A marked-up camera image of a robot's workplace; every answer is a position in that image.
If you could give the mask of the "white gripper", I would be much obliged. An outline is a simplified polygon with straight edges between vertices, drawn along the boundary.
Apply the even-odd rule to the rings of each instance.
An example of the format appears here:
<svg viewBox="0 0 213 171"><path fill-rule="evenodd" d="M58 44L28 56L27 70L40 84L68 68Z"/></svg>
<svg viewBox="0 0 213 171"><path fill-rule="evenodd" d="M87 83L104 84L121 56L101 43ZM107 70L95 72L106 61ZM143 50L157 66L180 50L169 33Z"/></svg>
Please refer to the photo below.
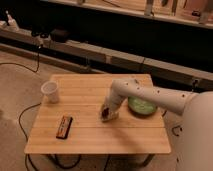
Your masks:
<svg viewBox="0 0 213 171"><path fill-rule="evenodd" d="M122 104L122 98L120 96L111 97L107 96L102 105L102 111L105 108L109 108L111 112L117 112Z"/></svg>

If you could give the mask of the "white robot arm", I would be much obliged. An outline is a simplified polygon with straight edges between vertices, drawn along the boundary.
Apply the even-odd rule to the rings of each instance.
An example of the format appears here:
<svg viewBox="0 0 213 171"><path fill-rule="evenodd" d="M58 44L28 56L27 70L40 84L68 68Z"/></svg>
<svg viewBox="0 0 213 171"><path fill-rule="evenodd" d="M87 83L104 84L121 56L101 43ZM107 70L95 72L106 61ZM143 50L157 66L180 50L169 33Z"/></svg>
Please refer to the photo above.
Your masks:
<svg viewBox="0 0 213 171"><path fill-rule="evenodd" d="M213 171L213 91L146 87L134 78L117 78L102 105L101 120L117 118L127 97L143 99L183 117L176 171Z"/></svg>

